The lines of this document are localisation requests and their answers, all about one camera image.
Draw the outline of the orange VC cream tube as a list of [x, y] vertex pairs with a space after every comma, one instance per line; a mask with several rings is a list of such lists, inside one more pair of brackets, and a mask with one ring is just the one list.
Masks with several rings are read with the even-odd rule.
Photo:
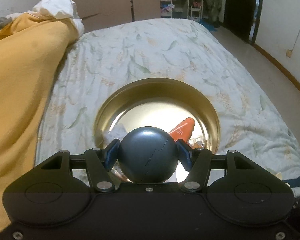
[[196, 122], [193, 118], [186, 118], [175, 126], [175, 128], [169, 132], [169, 135], [174, 141], [182, 139], [183, 141], [188, 142], [194, 131], [195, 124]]

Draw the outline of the dark round case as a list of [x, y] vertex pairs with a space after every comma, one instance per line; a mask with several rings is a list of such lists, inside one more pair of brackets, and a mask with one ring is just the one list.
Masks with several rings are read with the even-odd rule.
[[173, 138], [156, 127], [140, 127], [120, 142], [117, 160], [122, 173], [134, 183], [162, 183], [178, 165]]

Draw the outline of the clear bag orange snack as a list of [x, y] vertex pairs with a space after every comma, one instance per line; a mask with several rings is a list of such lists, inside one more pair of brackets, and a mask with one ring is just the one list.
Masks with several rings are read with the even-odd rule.
[[192, 148], [192, 149], [196, 149], [196, 148], [206, 148], [207, 147], [207, 140], [205, 138], [204, 135], [198, 136], [196, 138], [191, 138], [188, 141], [188, 145]]

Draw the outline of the cream flower hair clip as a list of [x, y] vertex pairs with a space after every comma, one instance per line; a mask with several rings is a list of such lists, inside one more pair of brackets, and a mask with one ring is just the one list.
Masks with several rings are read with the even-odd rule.
[[277, 174], [275, 174], [275, 177], [278, 178], [279, 180], [283, 181], [283, 176], [281, 174], [281, 172], [278, 172]]

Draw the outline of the white tissue pack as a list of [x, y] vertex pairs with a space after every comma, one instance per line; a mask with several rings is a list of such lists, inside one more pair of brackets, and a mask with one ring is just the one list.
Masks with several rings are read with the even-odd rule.
[[122, 140], [128, 132], [126, 131], [123, 124], [116, 124], [109, 131], [103, 132], [103, 145], [106, 147], [109, 145], [114, 139]]

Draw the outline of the round decorated tin box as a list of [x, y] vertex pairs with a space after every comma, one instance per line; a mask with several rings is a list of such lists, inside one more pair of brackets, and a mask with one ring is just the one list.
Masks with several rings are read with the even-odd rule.
[[104, 148], [103, 132], [116, 124], [126, 131], [152, 126], [170, 132], [186, 118], [196, 122], [191, 138], [204, 135], [206, 149], [218, 151], [220, 124], [208, 98], [192, 86], [168, 78], [149, 78], [130, 83], [103, 103], [94, 125], [96, 146]]

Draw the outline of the floral bed quilt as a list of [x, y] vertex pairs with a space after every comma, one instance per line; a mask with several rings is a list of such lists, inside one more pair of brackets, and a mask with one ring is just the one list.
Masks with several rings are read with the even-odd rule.
[[84, 34], [61, 60], [40, 124], [35, 162], [95, 147], [98, 110], [121, 87], [151, 77], [203, 93], [221, 125], [218, 152], [236, 149], [272, 174], [300, 176], [300, 146], [244, 66], [202, 25], [152, 19]]

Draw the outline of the yellow blanket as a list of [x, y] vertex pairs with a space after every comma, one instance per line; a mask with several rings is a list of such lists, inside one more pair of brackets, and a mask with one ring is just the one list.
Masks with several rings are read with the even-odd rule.
[[77, 38], [69, 19], [28, 13], [0, 30], [0, 231], [10, 224], [3, 192], [34, 166], [38, 128], [55, 72]]

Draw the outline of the blue plastic bag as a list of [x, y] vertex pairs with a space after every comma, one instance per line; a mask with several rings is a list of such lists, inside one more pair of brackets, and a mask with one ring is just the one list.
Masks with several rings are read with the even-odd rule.
[[217, 29], [210, 23], [205, 21], [199, 22], [202, 26], [204, 26], [209, 32], [217, 31]]

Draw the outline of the white pillow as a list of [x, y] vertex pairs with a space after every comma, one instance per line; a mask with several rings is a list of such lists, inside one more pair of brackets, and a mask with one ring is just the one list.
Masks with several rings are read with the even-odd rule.
[[41, 20], [69, 20], [77, 30], [78, 37], [84, 34], [84, 25], [72, 0], [41, 0], [28, 13]]

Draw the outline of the green hanging jacket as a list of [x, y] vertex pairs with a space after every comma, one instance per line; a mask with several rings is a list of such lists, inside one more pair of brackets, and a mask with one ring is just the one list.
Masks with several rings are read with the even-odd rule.
[[219, 15], [222, 9], [222, 0], [207, 0], [206, 3], [209, 21], [215, 28], [218, 28]]

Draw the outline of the dark door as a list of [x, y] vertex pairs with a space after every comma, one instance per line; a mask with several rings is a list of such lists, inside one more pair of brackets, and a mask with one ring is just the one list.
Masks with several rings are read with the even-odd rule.
[[254, 44], [260, 24], [263, 0], [225, 0], [223, 24], [237, 37]]

